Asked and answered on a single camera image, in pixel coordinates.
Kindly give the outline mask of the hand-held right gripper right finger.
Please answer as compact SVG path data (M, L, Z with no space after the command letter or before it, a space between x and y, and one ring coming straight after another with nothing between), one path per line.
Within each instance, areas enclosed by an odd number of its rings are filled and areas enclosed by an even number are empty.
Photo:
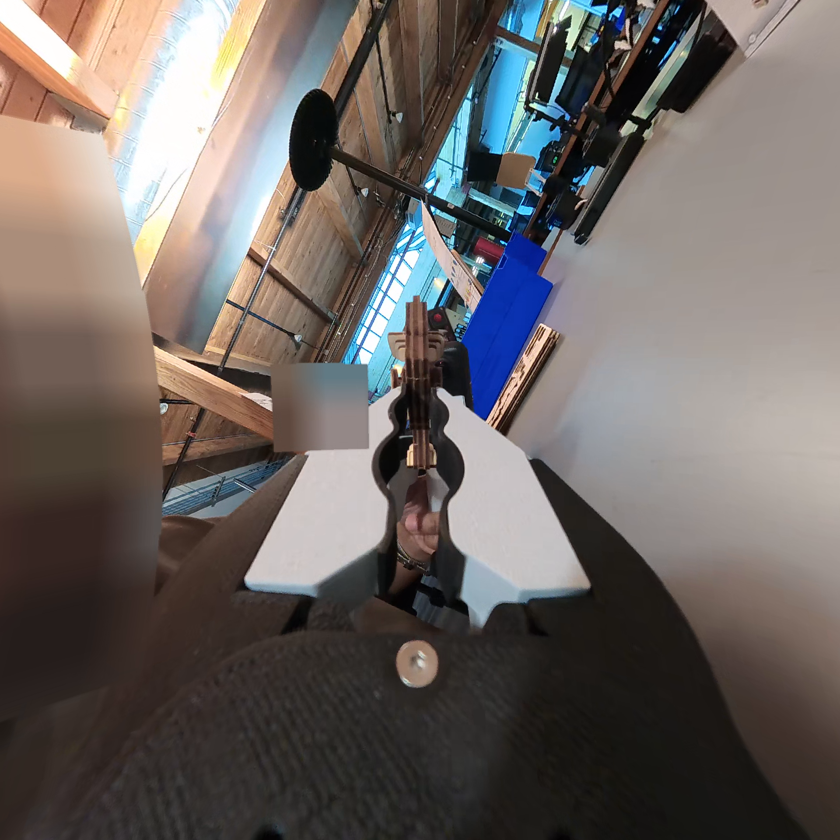
M500 604L588 593L590 581L529 458L470 411L437 391L448 410L444 433L464 461L448 503L449 534L465 556L458 597L482 628Z

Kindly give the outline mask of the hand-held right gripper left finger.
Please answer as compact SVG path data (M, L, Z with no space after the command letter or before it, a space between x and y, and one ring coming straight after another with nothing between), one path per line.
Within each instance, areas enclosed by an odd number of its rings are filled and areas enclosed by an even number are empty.
M254 592L371 597L388 502L376 484L374 453L392 432L391 391L369 406L371 446L311 452L245 574Z

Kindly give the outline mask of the wooden puzzle model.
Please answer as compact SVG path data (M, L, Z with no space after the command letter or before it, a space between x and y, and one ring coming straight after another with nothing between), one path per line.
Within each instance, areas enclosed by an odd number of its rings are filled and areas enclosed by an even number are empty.
M413 442L406 452L408 468L429 470L437 463L431 441L430 401L434 388L443 384L442 359L447 333L430 329L427 304L415 296L406 304L404 330L389 332L387 341L402 369L392 369L392 388L401 388L407 399L407 421Z

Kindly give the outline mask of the white desk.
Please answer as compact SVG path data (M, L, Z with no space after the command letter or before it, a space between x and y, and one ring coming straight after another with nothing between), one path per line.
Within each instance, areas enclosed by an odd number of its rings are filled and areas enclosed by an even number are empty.
M811 838L838 838L838 2L660 116L542 319L511 438L644 557Z

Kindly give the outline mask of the person's left hand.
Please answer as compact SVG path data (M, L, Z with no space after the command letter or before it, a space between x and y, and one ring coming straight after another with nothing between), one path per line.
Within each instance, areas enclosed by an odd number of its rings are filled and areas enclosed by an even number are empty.
M400 550L415 562L429 562L436 553L439 512L431 507L427 475L418 477L408 487L396 535Z

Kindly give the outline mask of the blue plastic bin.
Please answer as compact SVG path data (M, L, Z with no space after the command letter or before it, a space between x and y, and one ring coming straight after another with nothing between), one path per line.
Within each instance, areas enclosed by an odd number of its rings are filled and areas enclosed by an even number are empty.
M488 419L552 292L539 273L547 257L514 234L473 311L463 344L469 355L473 410Z

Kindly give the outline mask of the stack of wooden puzzle sheets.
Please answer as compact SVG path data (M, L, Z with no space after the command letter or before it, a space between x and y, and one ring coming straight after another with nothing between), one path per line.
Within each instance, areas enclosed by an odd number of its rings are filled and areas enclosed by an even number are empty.
M547 324L538 325L490 410L486 419L488 425L500 434L508 435L526 397L562 340L561 333Z

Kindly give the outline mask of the printed cardboard sign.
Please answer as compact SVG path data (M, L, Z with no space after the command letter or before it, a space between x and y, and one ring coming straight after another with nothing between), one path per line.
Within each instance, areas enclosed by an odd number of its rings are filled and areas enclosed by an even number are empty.
M467 266L461 255L447 247L443 236L436 226L434 216L425 203L421 203L423 233L434 256L444 270L447 280L463 299L468 309L474 310L481 300L485 288Z

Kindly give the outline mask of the black keyboard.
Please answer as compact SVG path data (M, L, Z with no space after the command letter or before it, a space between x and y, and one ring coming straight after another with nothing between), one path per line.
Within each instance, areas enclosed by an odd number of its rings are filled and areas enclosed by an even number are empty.
M645 134L646 129L639 127L634 132L623 136L619 142L616 152L605 168L604 174L595 184L594 192L586 200L574 226L572 235L576 245L585 245L589 241L594 227L643 148L646 141Z

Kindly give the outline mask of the black round fixture on pole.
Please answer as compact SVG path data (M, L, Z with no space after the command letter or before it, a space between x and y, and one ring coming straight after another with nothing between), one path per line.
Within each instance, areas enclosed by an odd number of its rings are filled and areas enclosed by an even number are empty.
M434 207L485 235L497 237L505 243L512 238L512 232L490 220L344 152L339 147L339 125L335 103L326 91L312 89L298 104L290 128L289 165L296 185L303 191L314 193L324 186L331 175L333 163L339 163L403 196Z

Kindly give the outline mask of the black monitor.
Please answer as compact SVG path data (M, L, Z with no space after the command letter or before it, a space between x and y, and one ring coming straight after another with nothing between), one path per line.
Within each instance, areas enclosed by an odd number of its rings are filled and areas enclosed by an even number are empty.
M564 65L572 16L548 24L539 45L537 59L528 81L526 105L547 107L561 67Z

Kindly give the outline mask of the silver air duct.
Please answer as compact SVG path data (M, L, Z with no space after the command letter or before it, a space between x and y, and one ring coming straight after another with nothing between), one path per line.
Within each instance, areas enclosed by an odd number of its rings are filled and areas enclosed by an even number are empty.
M264 2L160 2L104 140L132 246L161 239Z

